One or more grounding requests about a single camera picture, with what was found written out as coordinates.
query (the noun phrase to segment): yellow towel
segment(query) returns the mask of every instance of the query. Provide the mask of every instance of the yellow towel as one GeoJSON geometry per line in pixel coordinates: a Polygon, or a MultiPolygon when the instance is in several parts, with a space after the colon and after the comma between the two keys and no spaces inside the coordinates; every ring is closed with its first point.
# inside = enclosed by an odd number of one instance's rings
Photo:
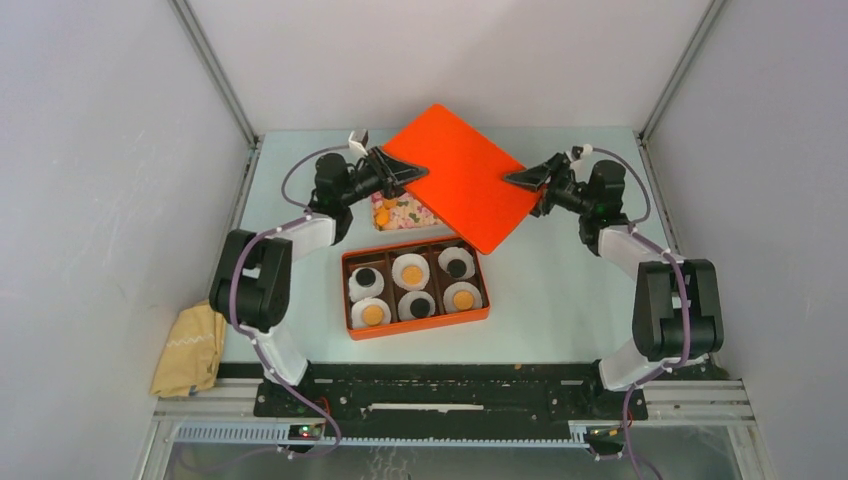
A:
{"type": "Polygon", "coordinates": [[[150,393],[188,396],[212,388],[227,329],[224,316],[200,303],[180,312],[159,358],[150,393]]]}

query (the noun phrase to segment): egg yolk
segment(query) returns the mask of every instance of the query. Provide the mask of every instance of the egg yolk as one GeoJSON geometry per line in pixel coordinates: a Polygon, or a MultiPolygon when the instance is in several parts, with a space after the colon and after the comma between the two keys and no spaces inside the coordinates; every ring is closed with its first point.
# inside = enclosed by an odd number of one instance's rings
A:
{"type": "Polygon", "coordinates": [[[460,311],[470,310],[474,306],[474,295],[467,290],[460,290],[453,295],[453,305],[460,311]]]}
{"type": "Polygon", "coordinates": [[[402,278],[407,285],[418,285],[424,278],[424,272],[422,272],[419,267],[410,265],[403,269],[400,273],[400,278],[402,278]]]}
{"type": "Polygon", "coordinates": [[[383,309],[377,305],[369,305],[362,311],[362,321],[369,327],[379,325],[383,321],[383,309]]]}

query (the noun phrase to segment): orange box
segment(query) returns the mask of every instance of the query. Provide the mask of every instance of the orange box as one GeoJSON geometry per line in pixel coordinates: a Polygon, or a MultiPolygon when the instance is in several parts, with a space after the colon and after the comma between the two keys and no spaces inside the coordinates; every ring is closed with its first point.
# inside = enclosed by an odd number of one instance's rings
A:
{"type": "Polygon", "coordinates": [[[350,338],[354,340],[365,340],[367,338],[384,337],[386,335],[396,335],[398,333],[415,332],[428,328],[445,327],[458,323],[483,320],[489,316],[489,308],[491,307],[477,252],[466,241],[454,236],[347,252],[342,255],[342,285],[346,304],[345,325],[350,338]],[[480,296],[483,302],[482,308],[458,313],[447,313],[445,311],[442,298],[444,289],[457,280],[454,280],[447,272],[439,267],[437,259],[444,249],[453,246],[464,248],[471,253],[474,260],[475,274],[471,278],[462,281],[471,283],[480,290],[480,296]],[[432,317],[406,321],[400,321],[398,319],[398,301],[406,293],[406,290],[394,283],[391,269],[394,259],[405,253],[418,253],[422,255],[430,267],[430,280],[423,290],[429,293],[435,300],[436,313],[432,317]],[[348,280],[353,275],[353,271],[359,267],[372,267],[383,275],[385,286],[383,287],[383,291],[377,295],[377,298],[382,299],[389,305],[392,317],[391,323],[376,327],[351,328],[351,307],[353,306],[353,302],[350,301],[348,280]]]}

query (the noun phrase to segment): purple cable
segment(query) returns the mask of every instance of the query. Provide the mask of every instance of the purple cable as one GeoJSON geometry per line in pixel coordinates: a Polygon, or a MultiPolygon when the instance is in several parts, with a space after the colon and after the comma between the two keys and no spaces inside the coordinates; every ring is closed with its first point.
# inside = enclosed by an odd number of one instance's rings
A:
{"type": "Polygon", "coordinates": [[[336,448],[338,448],[338,446],[339,446],[339,444],[341,443],[341,440],[342,440],[342,433],[341,433],[341,429],[339,428],[339,424],[336,423],[335,419],[333,419],[333,417],[331,417],[321,407],[314,404],[308,398],[301,395],[300,392],[295,390],[294,387],[289,385],[289,383],[279,374],[279,372],[277,372],[271,366],[271,362],[268,360],[267,357],[265,357],[265,354],[262,352],[262,349],[259,348],[259,344],[256,341],[256,336],[252,332],[242,328],[241,325],[239,325],[239,323],[238,323],[238,319],[236,318],[236,294],[238,292],[238,282],[239,282],[239,278],[241,277],[242,269],[244,268],[244,263],[247,260],[247,256],[250,254],[250,251],[253,249],[253,247],[256,246],[257,243],[259,243],[260,241],[262,241],[266,237],[269,237],[271,235],[275,235],[277,233],[289,230],[293,227],[296,227],[298,225],[303,224],[304,222],[306,222],[306,217],[298,218],[298,219],[293,220],[293,221],[286,223],[284,225],[280,225],[277,228],[272,228],[271,230],[266,230],[262,233],[257,233],[253,238],[250,239],[249,242],[247,242],[247,245],[244,246],[244,249],[241,251],[241,255],[239,255],[239,258],[236,261],[236,267],[233,271],[233,281],[232,281],[232,284],[230,285],[230,295],[229,295],[229,299],[228,299],[229,300],[229,313],[230,313],[229,321],[230,321],[230,325],[232,325],[232,327],[238,333],[245,335],[245,336],[247,336],[247,338],[250,339],[250,343],[253,345],[253,349],[256,351],[256,355],[259,357],[259,362],[262,364],[262,367],[265,369],[265,371],[271,373],[271,375],[274,377],[274,380],[277,383],[279,383],[280,385],[282,385],[283,388],[285,388],[286,391],[288,391],[293,397],[300,400],[304,405],[311,408],[316,413],[320,414],[333,427],[333,430],[335,431],[335,441],[333,442],[333,445],[332,445],[331,448],[324,450],[324,451],[321,451],[321,452],[318,452],[318,453],[296,453],[296,452],[291,452],[291,451],[288,452],[289,455],[291,455],[292,457],[319,457],[319,456],[322,456],[322,455],[326,455],[326,454],[332,452],[333,450],[335,450],[336,448]]]}
{"type": "Polygon", "coordinates": [[[598,461],[621,460],[622,458],[635,458],[637,462],[648,467],[652,472],[654,472],[654,475],[657,477],[657,480],[663,480],[663,476],[660,473],[659,469],[653,463],[648,461],[647,458],[641,455],[634,454],[631,456],[628,454],[623,454],[620,457],[618,455],[599,455],[598,452],[596,452],[595,449],[592,447],[589,447],[589,453],[592,454],[592,456],[594,456],[598,461]]]}
{"type": "Polygon", "coordinates": [[[346,150],[347,148],[348,148],[347,145],[336,145],[335,147],[322,148],[321,150],[312,152],[309,155],[300,159],[297,163],[294,164],[294,166],[291,168],[291,170],[289,170],[288,173],[286,173],[285,178],[283,178],[283,184],[280,185],[280,192],[283,194],[283,199],[285,201],[291,203],[292,205],[296,205],[298,207],[303,208],[305,211],[308,212],[309,211],[308,205],[306,205],[305,203],[300,203],[297,200],[289,197],[288,194],[286,194],[286,185],[289,183],[289,178],[291,178],[291,176],[295,172],[295,170],[300,168],[300,166],[303,165],[304,163],[308,162],[310,158],[313,158],[317,155],[321,155],[323,153],[330,153],[330,152],[336,152],[336,151],[339,151],[339,150],[346,150]]]}
{"type": "MultiPolygon", "coordinates": [[[[658,255],[662,256],[665,260],[668,261],[668,263],[671,265],[672,270],[674,270],[674,279],[677,283],[677,290],[680,295],[680,310],[683,317],[683,351],[680,354],[680,360],[673,364],[662,365],[660,368],[657,368],[653,372],[634,382],[633,385],[631,385],[630,388],[627,389],[627,393],[624,395],[624,404],[622,407],[621,414],[621,425],[622,430],[624,430],[624,446],[627,450],[627,454],[625,456],[630,459],[630,463],[633,466],[633,471],[636,472],[636,476],[639,478],[639,480],[644,480],[642,477],[642,472],[640,471],[639,465],[637,463],[638,461],[641,461],[642,463],[647,465],[648,468],[650,468],[655,475],[657,475],[657,478],[662,479],[662,476],[659,474],[659,471],[656,469],[656,467],[654,467],[650,462],[648,462],[647,459],[642,459],[641,457],[638,457],[636,456],[636,454],[633,453],[633,443],[630,440],[630,427],[628,426],[629,422],[627,421],[627,414],[630,410],[630,398],[633,396],[633,392],[636,390],[636,388],[659,377],[660,375],[662,375],[666,368],[680,368],[686,365],[686,362],[689,361],[689,354],[691,353],[692,341],[691,324],[689,321],[689,296],[686,292],[686,282],[683,278],[683,272],[680,270],[680,266],[677,265],[677,260],[671,255],[671,253],[667,252],[664,248],[660,247],[659,245],[657,245],[656,243],[636,231],[636,225],[644,222],[651,215],[651,197],[648,194],[648,189],[645,186],[645,183],[636,173],[636,170],[624,158],[622,158],[621,155],[618,155],[615,152],[606,150],[604,148],[592,147],[592,149],[595,152],[616,159],[616,161],[621,163],[624,168],[626,168],[627,171],[629,171],[630,174],[633,175],[633,177],[636,179],[636,183],[639,184],[639,188],[642,190],[642,196],[645,198],[645,214],[637,218],[636,220],[630,222],[630,224],[627,226],[628,233],[630,233],[630,235],[634,239],[636,239],[636,241],[638,241],[642,245],[645,245],[646,247],[653,250],[658,255]]],[[[619,458],[617,455],[607,455],[606,457],[613,457],[616,459],[619,458]]]]}

